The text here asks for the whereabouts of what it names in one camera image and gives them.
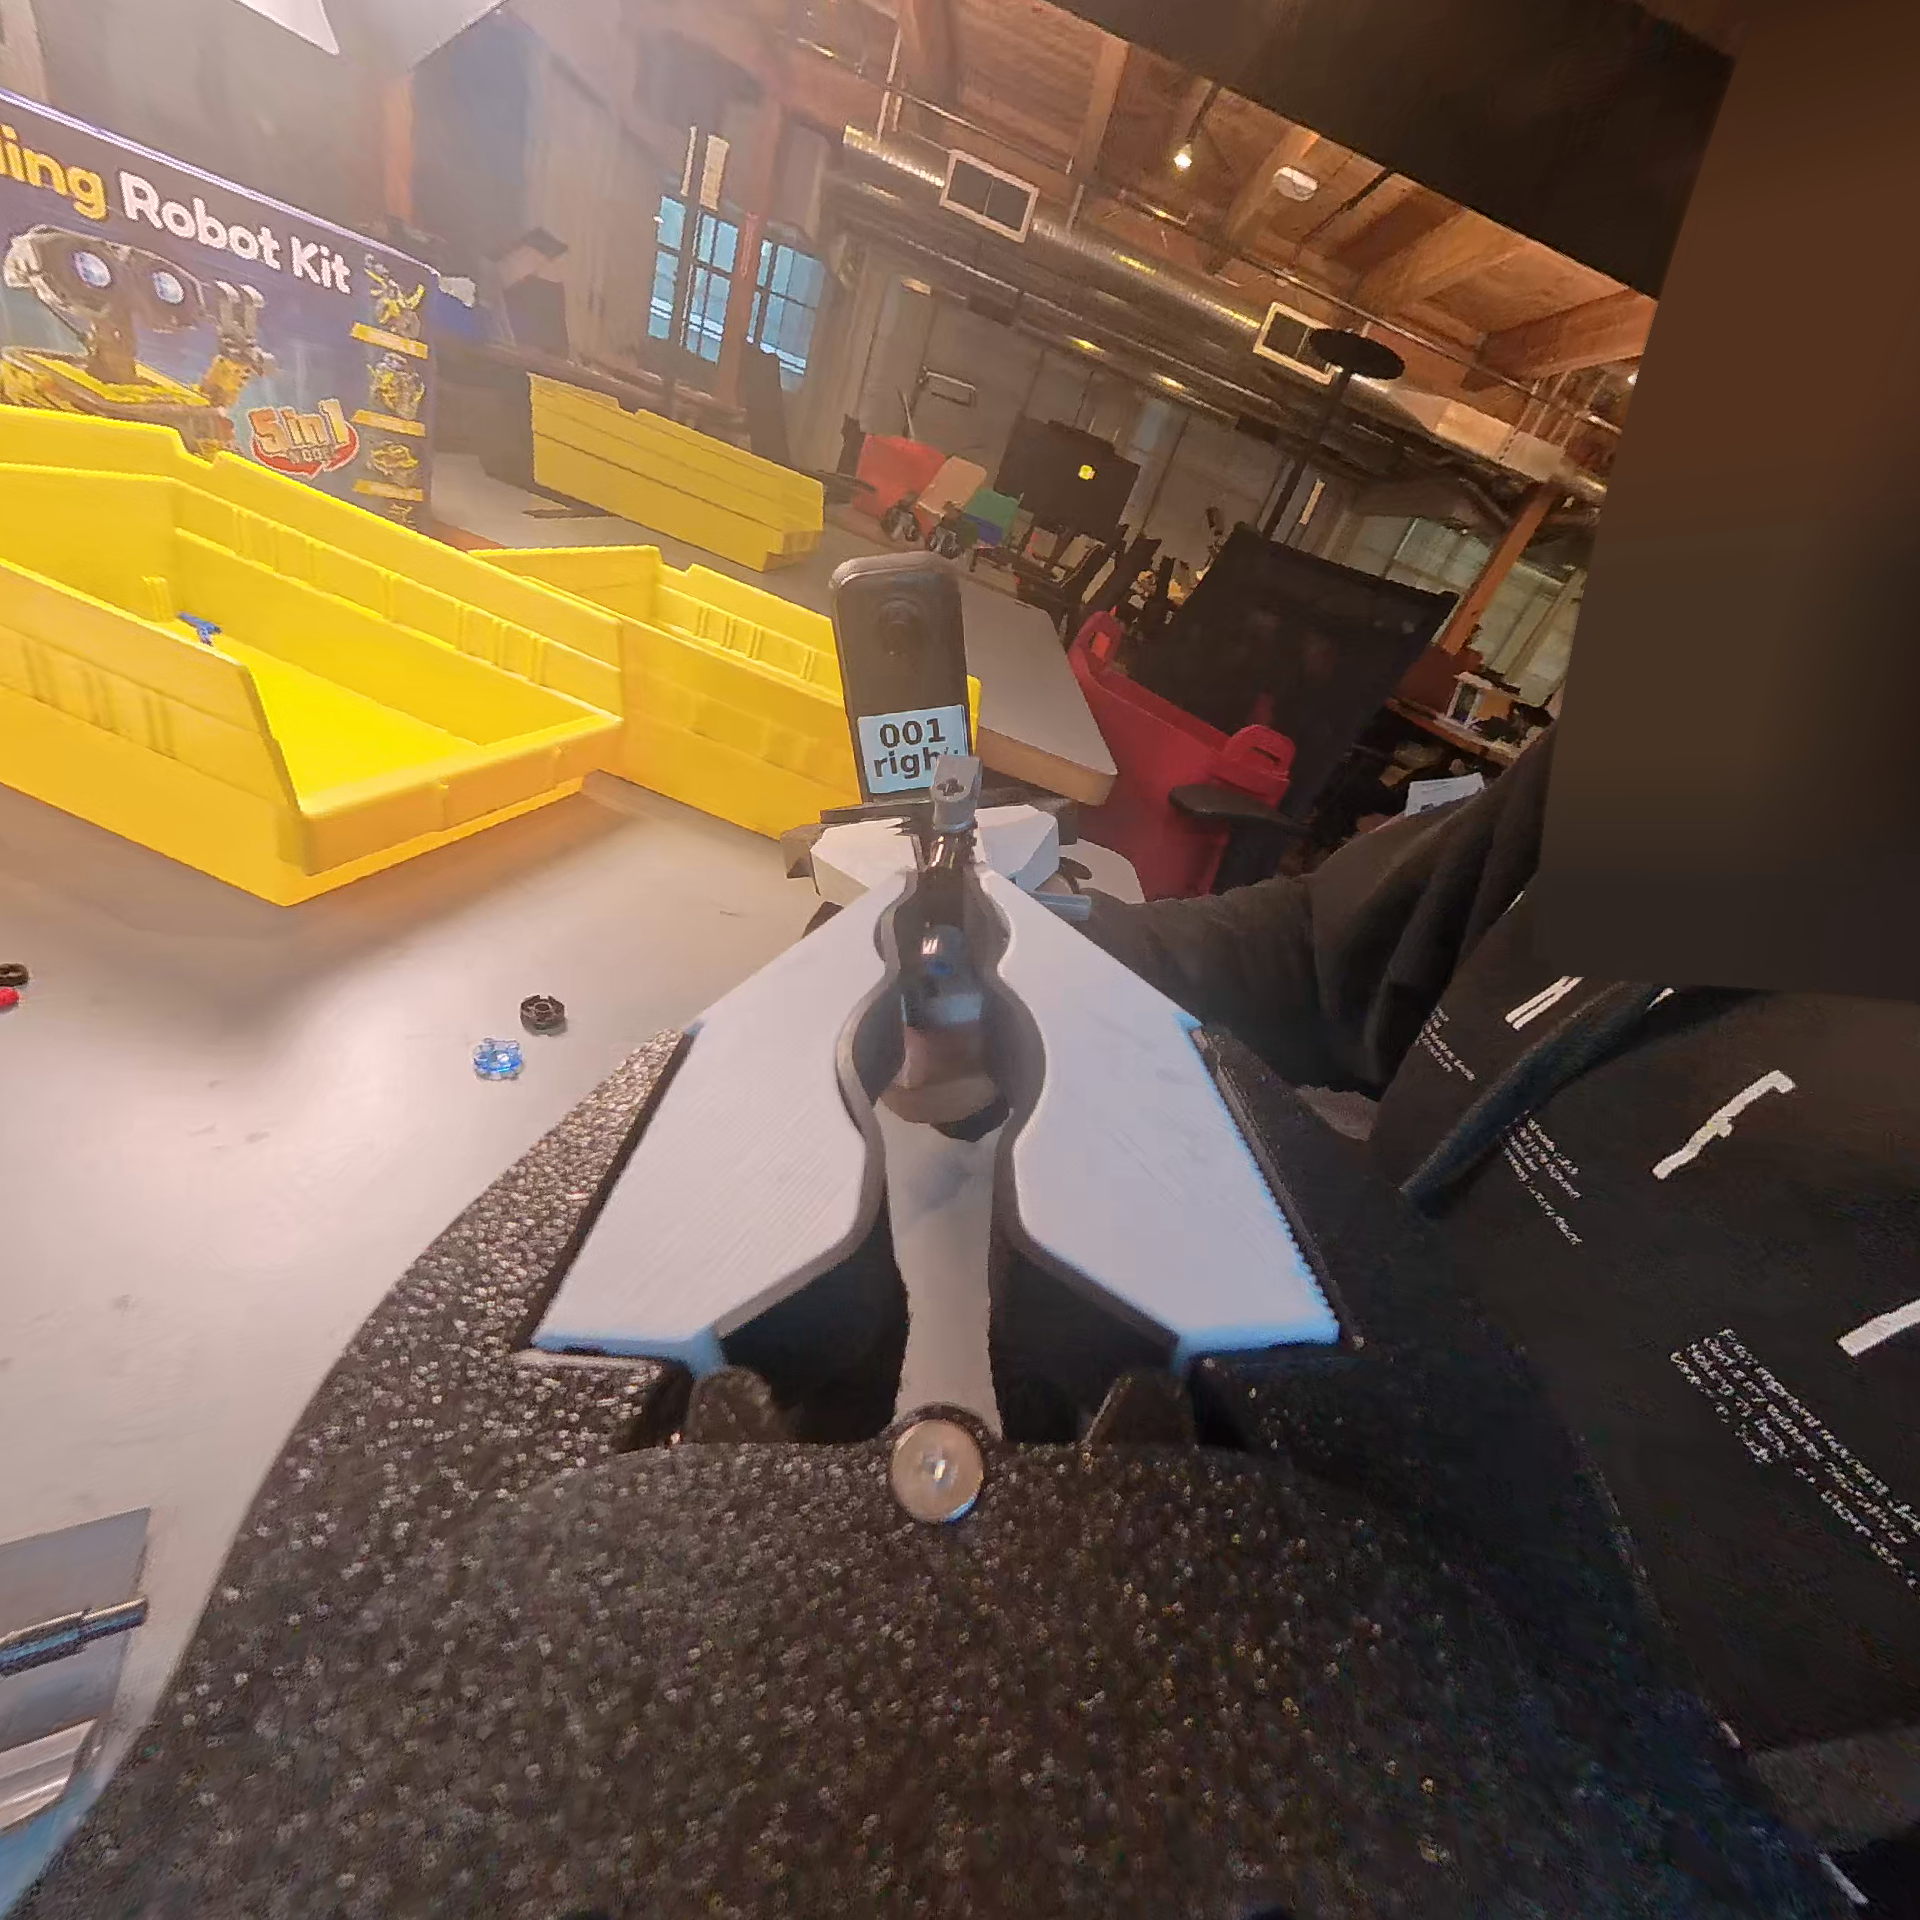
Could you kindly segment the white studio light panel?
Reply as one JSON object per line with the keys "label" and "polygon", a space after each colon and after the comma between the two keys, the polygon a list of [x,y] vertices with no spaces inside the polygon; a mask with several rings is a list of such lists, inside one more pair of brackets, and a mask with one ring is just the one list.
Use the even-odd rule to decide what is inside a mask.
{"label": "white studio light panel", "polygon": [[503,2],[242,2],[251,14],[332,58],[404,74]]}

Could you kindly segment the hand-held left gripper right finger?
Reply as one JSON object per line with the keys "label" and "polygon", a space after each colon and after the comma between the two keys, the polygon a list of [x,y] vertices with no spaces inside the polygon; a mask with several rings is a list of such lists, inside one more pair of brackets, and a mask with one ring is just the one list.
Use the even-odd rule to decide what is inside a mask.
{"label": "hand-held left gripper right finger", "polygon": [[1339,1298],[1201,1022],[1009,880],[975,884],[1006,1432],[1086,1432],[1117,1381],[1332,1354]]}

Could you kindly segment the person's right hand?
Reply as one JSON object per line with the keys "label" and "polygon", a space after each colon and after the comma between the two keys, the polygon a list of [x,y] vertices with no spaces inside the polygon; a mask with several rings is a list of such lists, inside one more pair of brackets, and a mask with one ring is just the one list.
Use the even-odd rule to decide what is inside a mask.
{"label": "person's right hand", "polygon": [[990,1071],[982,1027],[905,1023],[903,1059],[881,1103],[953,1141],[974,1143],[994,1133],[1009,1117],[1009,1103]]}

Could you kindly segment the red plastic cart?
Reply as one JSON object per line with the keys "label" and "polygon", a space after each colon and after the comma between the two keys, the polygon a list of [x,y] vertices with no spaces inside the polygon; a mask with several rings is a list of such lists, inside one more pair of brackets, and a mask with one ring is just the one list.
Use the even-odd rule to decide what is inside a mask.
{"label": "red plastic cart", "polygon": [[1078,805],[1081,838],[1124,858],[1148,900],[1210,896],[1233,847],[1283,829],[1294,742],[1261,724],[1235,733],[1170,703],[1117,662],[1122,627],[1086,616],[1067,666],[1116,763],[1105,803]]}

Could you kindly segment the open-front yellow plastic bin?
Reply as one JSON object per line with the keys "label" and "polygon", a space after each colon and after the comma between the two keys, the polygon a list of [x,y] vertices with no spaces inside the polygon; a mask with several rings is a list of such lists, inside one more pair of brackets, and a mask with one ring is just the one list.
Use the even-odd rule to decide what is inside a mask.
{"label": "open-front yellow plastic bin", "polygon": [[3,613],[5,786],[275,906],[577,792],[613,733],[199,536],[131,605],[7,563]]}

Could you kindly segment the person's black printed hoodie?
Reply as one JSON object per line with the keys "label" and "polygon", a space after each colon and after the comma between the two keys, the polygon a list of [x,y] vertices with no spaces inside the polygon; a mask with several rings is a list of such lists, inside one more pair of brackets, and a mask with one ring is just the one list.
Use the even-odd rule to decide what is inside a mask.
{"label": "person's black printed hoodie", "polygon": [[1763,1782],[1916,1915],[1916,991],[1550,956],[1541,866],[1372,1094],[1375,1163]]}

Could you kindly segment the yellow open storage bin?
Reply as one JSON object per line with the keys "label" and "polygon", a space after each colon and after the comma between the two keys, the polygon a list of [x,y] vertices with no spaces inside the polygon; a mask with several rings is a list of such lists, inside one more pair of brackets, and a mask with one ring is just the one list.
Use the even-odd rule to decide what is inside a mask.
{"label": "yellow open storage bin", "polygon": [[429,535],[327,496],[233,452],[199,455],[163,422],[118,422],[7,403],[7,466],[163,477],[189,492],[191,532],[343,597],[449,648],[613,717],[594,768],[625,768],[618,619]]}

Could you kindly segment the small black grey brick assembly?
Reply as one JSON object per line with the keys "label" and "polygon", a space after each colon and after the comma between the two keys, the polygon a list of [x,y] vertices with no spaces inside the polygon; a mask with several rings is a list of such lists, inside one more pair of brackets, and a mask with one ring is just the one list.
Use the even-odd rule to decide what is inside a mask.
{"label": "small black grey brick assembly", "polygon": [[975,1046],[1003,933],[975,860],[981,763],[941,756],[927,789],[918,864],[893,911],[905,1035]]}

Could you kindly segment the black disc on pole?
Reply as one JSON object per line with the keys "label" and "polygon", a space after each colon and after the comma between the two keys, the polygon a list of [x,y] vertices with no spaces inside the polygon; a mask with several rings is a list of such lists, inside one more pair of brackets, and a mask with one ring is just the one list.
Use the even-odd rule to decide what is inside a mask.
{"label": "black disc on pole", "polygon": [[1303,445],[1297,445],[1297,451],[1287,455],[1285,466],[1279,468],[1278,485],[1259,520],[1259,532],[1267,542],[1274,542],[1274,536],[1278,535],[1278,527],[1285,520],[1285,515],[1289,512],[1289,500],[1303,477],[1303,471],[1311,463],[1311,458],[1323,445],[1327,429],[1338,418],[1338,412],[1342,408],[1342,403],[1348,394],[1348,386],[1357,378],[1393,383],[1398,382],[1406,372],[1403,359],[1393,348],[1345,327],[1316,327],[1310,333],[1308,346],[1332,370],[1332,378],[1323,397],[1316,404]]}

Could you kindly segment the paned window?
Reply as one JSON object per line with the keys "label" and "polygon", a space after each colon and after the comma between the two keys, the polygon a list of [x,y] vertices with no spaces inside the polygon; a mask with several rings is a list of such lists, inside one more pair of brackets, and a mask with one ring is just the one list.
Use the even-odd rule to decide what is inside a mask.
{"label": "paned window", "polygon": [[772,355],[781,383],[795,391],[826,302],[826,263],[779,232],[758,240],[753,280],[742,279],[740,258],[739,221],[703,207],[687,215],[683,196],[663,194],[644,336],[718,365],[730,319],[740,310],[745,342]]}

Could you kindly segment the person's right forearm black sleeve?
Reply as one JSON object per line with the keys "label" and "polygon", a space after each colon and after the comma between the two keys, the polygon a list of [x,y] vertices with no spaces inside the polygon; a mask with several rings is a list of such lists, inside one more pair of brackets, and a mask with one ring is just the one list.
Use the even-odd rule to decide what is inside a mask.
{"label": "person's right forearm black sleeve", "polygon": [[1359,832],[1308,875],[1093,896],[1083,933],[1291,1085],[1378,1098],[1538,868],[1555,738],[1478,796]]}

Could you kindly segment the toy robot kit box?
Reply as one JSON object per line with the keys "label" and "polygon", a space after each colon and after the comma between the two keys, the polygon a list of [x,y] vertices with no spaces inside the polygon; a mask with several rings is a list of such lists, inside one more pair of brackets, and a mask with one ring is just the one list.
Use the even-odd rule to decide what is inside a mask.
{"label": "toy robot kit box", "polygon": [[425,263],[5,91],[3,272],[5,403],[164,424],[418,525]]}

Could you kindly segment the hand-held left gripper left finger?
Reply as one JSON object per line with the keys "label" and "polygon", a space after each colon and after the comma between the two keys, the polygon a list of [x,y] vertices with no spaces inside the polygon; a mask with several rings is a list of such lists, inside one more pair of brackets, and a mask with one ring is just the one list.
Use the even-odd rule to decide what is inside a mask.
{"label": "hand-held left gripper left finger", "polygon": [[885,880],[687,1023],[601,1182],[540,1354],[755,1373],[801,1437],[895,1414],[907,1306],[877,1092],[900,1066]]}

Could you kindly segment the grey panel brick assembly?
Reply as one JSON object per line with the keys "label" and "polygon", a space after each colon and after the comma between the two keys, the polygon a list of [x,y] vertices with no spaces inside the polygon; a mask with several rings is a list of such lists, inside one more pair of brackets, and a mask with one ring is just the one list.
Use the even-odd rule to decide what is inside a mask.
{"label": "grey panel brick assembly", "polygon": [[[150,1510],[139,1507],[3,1548],[3,1634],[141,1591]],[[3,1676],[3,1829],[65,1798],[113,1711],[135,1629],[74,1659]]]}

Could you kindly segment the dark metal rod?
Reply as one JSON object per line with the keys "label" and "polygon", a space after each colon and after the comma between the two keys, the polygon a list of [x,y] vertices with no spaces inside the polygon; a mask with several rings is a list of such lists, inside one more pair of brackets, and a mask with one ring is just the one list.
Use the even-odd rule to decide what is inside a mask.
{"label": "dark metal rod", "polygon": [[87,1647],[139,1629],[148,1619],[147,1595],[135,1595],[101,1610],[83,1610],[10,1629],[0,1639],[5,1678],[74,1659]]}

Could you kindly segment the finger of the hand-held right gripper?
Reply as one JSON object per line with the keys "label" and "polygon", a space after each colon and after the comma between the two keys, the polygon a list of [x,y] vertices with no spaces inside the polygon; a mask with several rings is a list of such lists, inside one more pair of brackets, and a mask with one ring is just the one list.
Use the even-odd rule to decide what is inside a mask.
{"label": "finger of the hand-held right gripper", "polygon": [[982,806],[974,821],[974,864],[1023,894],[1050,886],[1063,862],[1059,818],[1030,805]]}
{"label": "finger of the hand-held right gripper", "polygon": [[806,853],[814,892],[831,907],[852,906],[874,886],[900,875],[913,880],[918,870],[921,840],[899,818],[828,824]]}

